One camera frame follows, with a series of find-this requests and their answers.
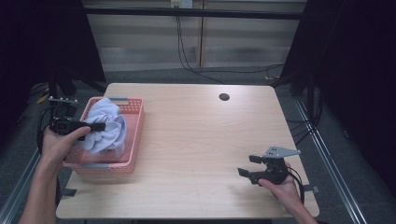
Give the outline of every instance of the wooden tabletop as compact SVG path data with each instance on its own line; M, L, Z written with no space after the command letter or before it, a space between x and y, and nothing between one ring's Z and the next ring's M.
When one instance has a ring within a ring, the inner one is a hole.
M220 100L222 93L228 101ZM295 148L271 87L114 83L105 96L144 100L145 119L134 173L80 176L67 184L59 218L277 218L290 215L270 191L253 186L237 168L270 146ZM308 184L299 156L285 159ZM311 191L305 206L315 217Z

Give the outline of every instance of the basket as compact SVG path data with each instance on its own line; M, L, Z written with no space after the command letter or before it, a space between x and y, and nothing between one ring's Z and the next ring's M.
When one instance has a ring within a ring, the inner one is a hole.
M84 120L93 104L103 97L92 97L81 116ZM85 174L131 174L134 172L140 134L142 132L144 110L143 100L131 97L109 97L120 107L120 113L126 120L125 150L117 157L112 150L107 153L90 154L81 147L73 147L64 160L64 166L72 168L80 175Z

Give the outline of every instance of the white cloth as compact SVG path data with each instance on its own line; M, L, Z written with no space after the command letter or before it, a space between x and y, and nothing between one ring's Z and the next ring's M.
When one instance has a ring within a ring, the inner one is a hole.
M103 98L92 105L87 118L87 123L105 123L106 128L102 132L92 132L85 135L84 141L77 141L75 146L82 147L95 154L106 153L108 149L114 150L116 156L124 152L124 140L126 136L126 121L120 115L120 108L108 98Z

